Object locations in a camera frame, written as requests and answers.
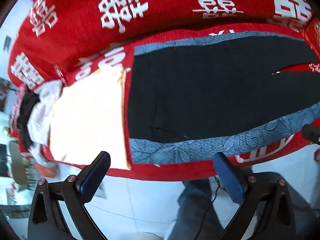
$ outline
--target black fabric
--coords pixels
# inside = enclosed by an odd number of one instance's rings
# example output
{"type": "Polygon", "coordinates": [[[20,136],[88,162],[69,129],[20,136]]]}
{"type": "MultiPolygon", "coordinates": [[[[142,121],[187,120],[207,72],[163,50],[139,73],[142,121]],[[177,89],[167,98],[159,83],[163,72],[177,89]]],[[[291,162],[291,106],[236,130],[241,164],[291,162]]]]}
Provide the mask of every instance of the black fabric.
{"type": "Polygon", "coordinates": [[[320,101],[320,74],[281,72],[317,62],[304,42],[246,37],[134,58],[130,138],[170,143],[231,136],[320,101]]]}
{"type": "Polygon", "coordinates": [[[29,149],[30,146],[33,145],[32,140],[30,139],[29,131],[28,131],[28,121],[32,112],[33,107],[36,103],[39,103],[39,95],[35,92],[28,92],[23,97],[21,107],[20,107],[20,115],[17,118],[17,128],[20,133],[20,140],[25,149],[29,149]]]}

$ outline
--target blue gripper pad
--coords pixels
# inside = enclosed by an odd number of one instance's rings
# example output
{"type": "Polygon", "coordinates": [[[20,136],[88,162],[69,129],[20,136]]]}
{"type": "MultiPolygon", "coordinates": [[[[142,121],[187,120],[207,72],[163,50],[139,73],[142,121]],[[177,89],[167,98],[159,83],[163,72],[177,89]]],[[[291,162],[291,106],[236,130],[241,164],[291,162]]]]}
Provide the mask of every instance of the blue gripper pad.
{"type": "Polygon", "coordinates": [[[213,166],[231,200],[234,203],[242,205],[244,202],[244,194],[248,188],[244,173],[240,168],[232,165],[222,152],[214,155],[213,166]]]}

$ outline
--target tile grout line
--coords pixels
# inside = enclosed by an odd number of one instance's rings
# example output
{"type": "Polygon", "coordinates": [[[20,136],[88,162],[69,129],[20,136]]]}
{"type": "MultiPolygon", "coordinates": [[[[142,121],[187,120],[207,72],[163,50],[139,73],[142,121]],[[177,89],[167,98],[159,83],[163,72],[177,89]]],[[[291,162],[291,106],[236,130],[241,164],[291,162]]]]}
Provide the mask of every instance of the tile grout line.
{"type": "Polygon", "coordinates": [[[108,213],[117,215],[117,216],[121,216],[121,217],[125,217],[125,218],[130,218],[130,219],[133,219],[133,220],[139,220],[139,221],[150,222],[150,223],[157,223],[157,224],[163,224],[163,225],[170,225],[170,224],[168,224],[168,223],[154,222],[154,221],[148,221],[148,220],[143,220],[143,219],[131,218],[131,217],[127,217],[127,216],[124,216],[124,215],[119,215],[119,214],[117,214],[117,213],[113,213],[113,212],[104,210],[104,209],[102,209],[102,208],[99,208],[99,207],[90,205],[89,203],[87,203],[87,205],[88,205],[88,206],[92,206],[92,207],[97,208],[97,209],[100,209],[100,210],[102,210],[102,211],[105,211],[105,212],[108,212],[108,213]]]}
{"type": "Polygon", "coordinates": [[[131,196],[130,196],[130,191],[129,191],[129,184],[128,184],[128,179],[127,179],[127,178],[125,178],[125,184],[127,185],[129,202],[130,202],[130,206],[131,206],[132,216],[133,216],[133,219],[134,219],[134,224],[136,225],[136,230],[137,230],[137,232],[139,232],[139,230],[138,230],[138,225],[137,225],[137,221],[136,221],[136,219],[135,219],[135,215],[134,215],[134,212],[133,212],[133,206],[132,206],[132,201],[131,201],[131,196]]]}

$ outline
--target blue textured pad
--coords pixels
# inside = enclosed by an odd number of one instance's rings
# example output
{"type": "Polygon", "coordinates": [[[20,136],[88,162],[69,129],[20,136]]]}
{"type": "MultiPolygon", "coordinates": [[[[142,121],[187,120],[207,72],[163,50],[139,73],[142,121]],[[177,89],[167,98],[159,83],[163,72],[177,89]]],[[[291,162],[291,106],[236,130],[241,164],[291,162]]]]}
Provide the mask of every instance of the blue textured pad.
{"type": "Polygon", "coordinates": [[[241,179],[232,170],[233,165],[223,153],[214,155],[213,165],[231,200],[241,205],[244,202],[247,185],[240,182],[241,179]]]}

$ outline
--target power cord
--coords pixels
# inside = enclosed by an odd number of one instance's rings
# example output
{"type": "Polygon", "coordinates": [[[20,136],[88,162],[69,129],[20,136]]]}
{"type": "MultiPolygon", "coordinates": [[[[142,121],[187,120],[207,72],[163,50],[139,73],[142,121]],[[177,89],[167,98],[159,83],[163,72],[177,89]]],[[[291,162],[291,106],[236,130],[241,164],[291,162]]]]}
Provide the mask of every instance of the power cord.
{"type": "Polygon", "coordinates": [[[211,201],[210,205],[208,206],[207,210],[204,212],[204,214],[203,214],[203,216],[202,216],[200,228],[199,228],[198,233],[196,234],[196,237],[194,238],[194,240],[197,240],[197,239],[198,239],[198,237],[199,237],[199,235],[200,235],[200,233],[201,233],[202,227],[203,227],[203,222],[204,222],[205,215],[207,214],[207,212],[209,211],[209,209],[212,207],[213,202],[214,202],[214,201],[216,200],[216,198],[217,198],[218,189],[220,188],[220,181],[219,181],[219,179],[218,179],[216,176],[214,176],[214,179],[215,179],[215,181],[217,182],[218,187],[217,187],[217,189],[216,189],[216,193],[215,193],[214,199],[211,201]]]}

